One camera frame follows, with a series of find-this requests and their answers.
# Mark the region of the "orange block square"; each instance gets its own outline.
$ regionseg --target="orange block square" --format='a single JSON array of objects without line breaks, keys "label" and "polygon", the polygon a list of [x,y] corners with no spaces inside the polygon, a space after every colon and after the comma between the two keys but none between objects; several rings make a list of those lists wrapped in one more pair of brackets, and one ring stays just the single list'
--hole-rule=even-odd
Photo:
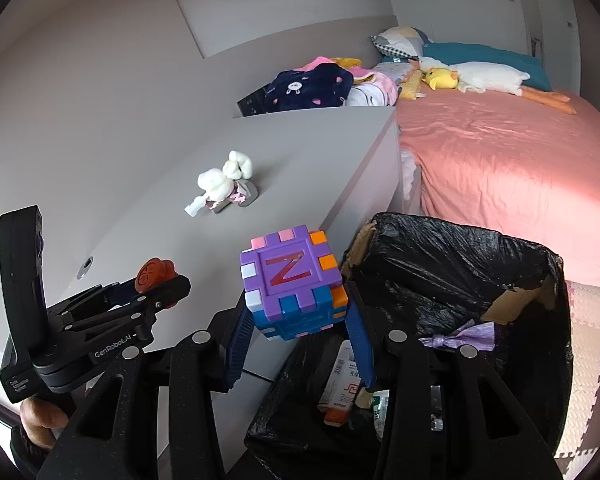
[{"label": "orange block square", "polygon": [[349,298],[347,297],[347,293],[342,285],[331,289],[331,297],[333,298],[334,308],[340,308],[341,306],[346,306],[346,304],[349,303]]},{"label": "orange block square", "polygon": [[311,243],[313,245],[323,244],[327,241],[327,237],[322,231],[312,231],[309,233],[309,236],[311,237]]},{"label": "orange block square", "polygon": [[327,254],[326,256],[318,258],[318,260],[320,261],[320,266],[322,267],[322,270],[329,270],[338,266],[338,263],[336,262],[336,257],[333,256],[333,254]]}]

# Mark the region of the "small figurine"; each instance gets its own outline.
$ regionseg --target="small figurine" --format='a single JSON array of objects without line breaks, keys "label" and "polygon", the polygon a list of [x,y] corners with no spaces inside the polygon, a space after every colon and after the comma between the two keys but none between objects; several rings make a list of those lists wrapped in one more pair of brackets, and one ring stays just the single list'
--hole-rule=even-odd
[{"label": "small figurine", "polygon": [[222,170],[212,168],[198,175],[198,186],[205,190],[203,195],[184,208],[195,216],[205,205],[214,213],[220,212],[229,202],[247,207],[258,197],[258,190],[248,181],[253,175],[251,159],[241,152],[230,152],[229,160]]}]

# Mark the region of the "purple toy block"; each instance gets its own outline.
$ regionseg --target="purple toy block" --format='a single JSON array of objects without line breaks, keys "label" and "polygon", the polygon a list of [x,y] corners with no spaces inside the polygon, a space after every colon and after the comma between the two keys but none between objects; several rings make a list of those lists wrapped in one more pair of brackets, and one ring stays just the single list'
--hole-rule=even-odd
[{"label": "purple toy block", "polygon": [[296,296],[300,314],[317,309],[313,289],[342,284],[337,268],[322,270],[318,258],[331,254],[327,243],[313,245],[306,226],[272,233],[257,240],[252,251],[240,254],[241,265],[255,264],[256,275],[244,279],[244,290],[259,290],[264,315],[269,322],[284,323],[280,298]]},{"label": "purple toy block", "polygon": [[288,292],[320,280],[320,267],[316,268],[306,240],[279,242],[272,249],[267,245],[267,249],[259,253],[267,295]]},{"label": "purple toy block", "polygon": [[309,250],[311,251],[311,256],[313,256],[315,259],[326,256],[327,254],[331,254],[329,244],[311,244],[309,245]]},{"label": "purple toy block", "polygon": [[309,240],[309,243],[311,243],[311,238],[309,238],[309,229],[306,228],[306,225],[294,227],[293,232],[296,235],[296,238],[305,238]]},{"label": "purple toy block", "polygon": [[267,316],[267,319],[269,321],[279,321],[281,319],[284,319],[284,315],[282,314],[282,307],[280,307],[280,300],[278,298],[265,296],[264,315]]},{"label": "purple toy block", "polygon": [[280,235],[278,233],[271,233],[264,237],[267,243],[267,249],[272,249],[280,245]]},{"label": "purple toy block", "polygon": [[296,298],[298,299],[298,306],[300,307],[300,312],[303,314],[305,312],[311,312],[315,310],[315,298],[314,293],[312,292],[312,288],[303,287],[296,290]]}]

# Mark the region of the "human hand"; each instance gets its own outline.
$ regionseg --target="human hand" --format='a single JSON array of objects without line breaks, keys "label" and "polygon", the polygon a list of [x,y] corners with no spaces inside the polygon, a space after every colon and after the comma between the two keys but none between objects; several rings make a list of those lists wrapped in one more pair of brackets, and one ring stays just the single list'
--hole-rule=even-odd
[{"label": "human hand", "polygon": [[51,430],[64,428],[69,418],[51,402],[29,397],[20,404],[20,421],[30,441],[42,449],[49,450],[56,443]]}]

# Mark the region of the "white dresser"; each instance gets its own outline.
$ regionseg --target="white dresser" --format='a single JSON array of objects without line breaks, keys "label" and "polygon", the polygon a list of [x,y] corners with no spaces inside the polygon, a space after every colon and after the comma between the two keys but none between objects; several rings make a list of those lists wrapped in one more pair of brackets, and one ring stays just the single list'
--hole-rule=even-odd
[{"label": "white dresser", "polygon": [[[202,193],[197,176],[222,167],[230,150],[253,160],[259,197],[247,208],[191,218],[184,206]],[[299,224],[326,232],[337,257],[375,213],[402,207],[395,109],[322,108],[228,121],[182,163],[164,173],[93,250],[93,264],[64,293],[122,282],[153,256],[174,261],[191,281],[176,307],[158,314],[147,350],[175,345],[206,328],[213,314],[235,306],[242,291],[239,254],[251,238]],[[294,342],[255,334],[245,370],[273,380]],[[242,440],[270,382],[243,374],[228,394],[215,394],[214,412],[224,465],[244,451]],[[158,448],[168,443],[168,389],[160,393]]]}]

